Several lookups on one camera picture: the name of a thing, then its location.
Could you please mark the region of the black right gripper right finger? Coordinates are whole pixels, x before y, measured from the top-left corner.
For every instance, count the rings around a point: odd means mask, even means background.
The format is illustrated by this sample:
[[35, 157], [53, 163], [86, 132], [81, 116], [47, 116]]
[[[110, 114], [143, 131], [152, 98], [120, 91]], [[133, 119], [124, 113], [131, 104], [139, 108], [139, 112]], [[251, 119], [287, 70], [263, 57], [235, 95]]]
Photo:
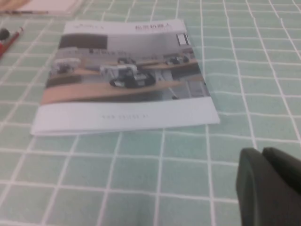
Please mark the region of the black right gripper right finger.
[[285, 185], [293, 192], [287, 200], [295, 206], [286, 207], [285, 210], [289, 212], [284, 214], [285, 217], [288, 216], [292, 220], [292, 223], [285, 225], [299, 226], [301, 224], [301, 161], [274, 147], [264, 148], [262, 154]]

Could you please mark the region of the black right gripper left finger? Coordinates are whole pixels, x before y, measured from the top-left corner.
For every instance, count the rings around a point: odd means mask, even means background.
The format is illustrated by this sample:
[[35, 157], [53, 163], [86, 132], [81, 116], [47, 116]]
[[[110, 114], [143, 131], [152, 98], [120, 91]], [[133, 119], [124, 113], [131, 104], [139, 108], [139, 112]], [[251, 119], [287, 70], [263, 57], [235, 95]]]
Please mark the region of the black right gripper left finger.
[[240, 152], [236, 179], [241, 223], [243, 226], [278, 226], [279, 201], [273, 185], [279, 177], [263, 155], [253, 148]]

